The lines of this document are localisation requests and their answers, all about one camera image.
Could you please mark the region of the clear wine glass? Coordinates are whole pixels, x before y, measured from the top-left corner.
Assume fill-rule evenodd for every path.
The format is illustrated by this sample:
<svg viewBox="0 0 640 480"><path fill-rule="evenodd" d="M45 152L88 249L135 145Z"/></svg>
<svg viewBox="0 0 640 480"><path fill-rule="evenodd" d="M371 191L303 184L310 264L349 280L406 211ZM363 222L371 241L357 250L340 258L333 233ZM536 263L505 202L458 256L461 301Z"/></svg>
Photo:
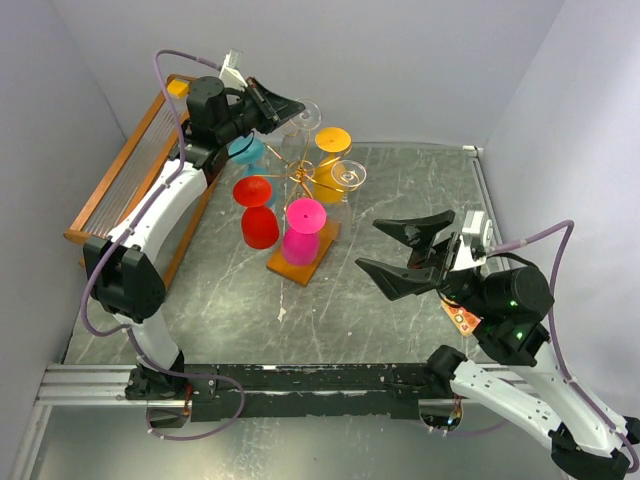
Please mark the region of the clear wine glass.
<svg viewBox="0 0 640 480"><path fill-rule="evenodd" d="M337 161L331 170L332 179L342 191L342 202L347 203L349 194L358 190L366 181L366 168L352 160Z"/></svg>
<svg viewBox="0 0 640 480"><path fill-rule="evenodd" d="M289 120L283 128L280 154L288 163L304 158L311 143L311 134L322 122L322 112L316 102L310 99L299 99L299 102L305 109Z"/></svg>

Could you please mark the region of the blue wine glass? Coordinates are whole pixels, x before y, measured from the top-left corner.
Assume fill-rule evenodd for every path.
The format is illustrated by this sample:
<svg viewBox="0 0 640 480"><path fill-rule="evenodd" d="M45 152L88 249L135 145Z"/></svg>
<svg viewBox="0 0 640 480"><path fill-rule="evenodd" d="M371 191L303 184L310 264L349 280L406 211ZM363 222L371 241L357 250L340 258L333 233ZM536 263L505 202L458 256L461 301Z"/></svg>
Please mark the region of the blue wine glass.
<svg viewBox="0 0 640 480"><path fill-rule="evenodd" d="M245 166L243 178L258 175L270 183L272 193L266 206L272 208L276 202L277 191L274 179L266 177L268 171L260 164L265 150L264 143L255 137L240 137L234 140L228 149L230 159L238 165Z"/></svg>

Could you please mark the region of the yellow wine glass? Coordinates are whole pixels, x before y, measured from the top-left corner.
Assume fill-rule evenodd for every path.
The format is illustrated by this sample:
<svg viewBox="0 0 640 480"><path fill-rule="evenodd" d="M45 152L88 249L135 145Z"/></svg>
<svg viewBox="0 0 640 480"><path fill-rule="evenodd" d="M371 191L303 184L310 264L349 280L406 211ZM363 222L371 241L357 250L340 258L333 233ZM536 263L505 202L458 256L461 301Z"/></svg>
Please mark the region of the yellow wine glass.
<svg viewBox="0 0 640 480"><path fill-rule="evenodd" d="M348 153L352 140L350 134L339 127L326 127L315 136L316 146L327 156L318 164L312 176L313 196L324 204L341 201L342 187L332 176L332 169Z"/></svg>

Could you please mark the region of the magenta wine glass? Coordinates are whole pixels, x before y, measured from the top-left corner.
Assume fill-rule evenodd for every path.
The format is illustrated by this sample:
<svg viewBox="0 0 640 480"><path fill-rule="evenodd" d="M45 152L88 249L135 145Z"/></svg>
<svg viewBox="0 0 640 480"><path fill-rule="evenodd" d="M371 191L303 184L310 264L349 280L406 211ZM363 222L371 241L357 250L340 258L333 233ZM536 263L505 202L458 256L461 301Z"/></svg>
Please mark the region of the magenta wine glass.
<svg viewBox="0 0 640 480"><path fill-rule="evenodd" d="M281 250L289 264L306 266L315 260L319 250L319 232L326 220L325 208L311 198L299 198L288 206L287 229Z"/></svg>

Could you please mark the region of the red wine glass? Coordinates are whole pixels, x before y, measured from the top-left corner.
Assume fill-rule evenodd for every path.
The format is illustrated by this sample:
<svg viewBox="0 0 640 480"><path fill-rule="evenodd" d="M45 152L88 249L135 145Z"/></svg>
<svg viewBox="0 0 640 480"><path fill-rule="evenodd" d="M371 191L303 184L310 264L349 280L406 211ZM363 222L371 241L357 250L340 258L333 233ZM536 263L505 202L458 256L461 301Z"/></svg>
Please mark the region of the red wine glass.
<svg viewBox="0 0 640 480"><path fill-rule="evenodd" d="M232 191L234 200L245 208L241 230L245 243L256 250L271 248L280 236L277 218L267 206L272 187L261 176L248 176L239 180Z"/></svg>

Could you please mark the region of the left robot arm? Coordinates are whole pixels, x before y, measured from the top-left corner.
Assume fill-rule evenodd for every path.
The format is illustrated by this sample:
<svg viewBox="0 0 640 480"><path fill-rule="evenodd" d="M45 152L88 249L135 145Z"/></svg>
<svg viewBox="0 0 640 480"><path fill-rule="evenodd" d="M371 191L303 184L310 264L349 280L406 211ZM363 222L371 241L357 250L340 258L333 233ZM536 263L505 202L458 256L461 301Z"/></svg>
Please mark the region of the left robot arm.
<svg viewBox="0 0 640 480"><path fill-rule="evenodd" d="M177 149L151 189L106 237L85 242L83 299L97 301L137 345L126 399L173 399L187 385L184 355L161 312L166 287L156 258L167 236L226 163L233 141L269 134L304 109L254 78L242 88L213 76L194 80L186 96L188 117L178 123Z"/></svg>

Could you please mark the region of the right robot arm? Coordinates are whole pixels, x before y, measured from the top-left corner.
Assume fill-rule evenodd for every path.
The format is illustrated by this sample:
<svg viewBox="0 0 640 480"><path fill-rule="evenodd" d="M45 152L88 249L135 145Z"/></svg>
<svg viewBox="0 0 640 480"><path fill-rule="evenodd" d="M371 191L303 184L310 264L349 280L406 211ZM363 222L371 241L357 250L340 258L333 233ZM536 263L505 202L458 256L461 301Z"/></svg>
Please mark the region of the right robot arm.
<svg viewBox="0 0 640 480"><path fill-rule="evenodd" d="M376 219L375 228L407 246L404 268L359 258L357 265L384 296L395 301L435 291L445 302L478 318L472 334L481 350L532 389L528 394L442 345L427 360L426 390L475 400L537 439L553 462L573 479L622 479L639 469L639 421L610 409L571 375L561 356L553 318L555 280L532 262L483 275L490 258L517 260L515 251L558 230L563 221L510 244L490 243L493 225L482 211L470 211L461 230L443 241L451 210L404 220Z"/></svg>

